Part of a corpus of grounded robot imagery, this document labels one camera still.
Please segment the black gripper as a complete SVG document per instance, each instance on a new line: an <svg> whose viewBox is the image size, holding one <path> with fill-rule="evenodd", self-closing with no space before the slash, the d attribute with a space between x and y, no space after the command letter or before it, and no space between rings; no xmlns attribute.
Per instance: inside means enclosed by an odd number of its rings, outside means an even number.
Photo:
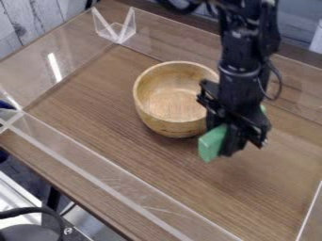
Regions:
<svg viewBox="0 0 322 241"><path fill-rule="evenodd" d="M238 123L226 123L230 115L250 117L265 99L265 87L269 83L268 69L258 66L252 71L231 70L219 65L219 82L201 81L201 93L197 101L206 110L206 130L225 128L225 137L219 156L230 157L247 145L246 127Z"/></svg>

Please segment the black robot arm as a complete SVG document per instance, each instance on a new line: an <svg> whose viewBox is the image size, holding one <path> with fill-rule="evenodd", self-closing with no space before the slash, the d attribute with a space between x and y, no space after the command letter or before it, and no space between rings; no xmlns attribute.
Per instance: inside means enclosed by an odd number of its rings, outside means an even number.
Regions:
<svg viewBox="0 0 322 241"><path fill-rule="evenodd" d="M199 156L209 162L230 157L247 144L262 148L272 124L264 107L269 80L281 73L272 63L281 44L277 23L278 0L157 0L169 10L190 14L206 5L221 25L219 81L201 81L198 103L206 109L206 133L199 137Z"/></svg>

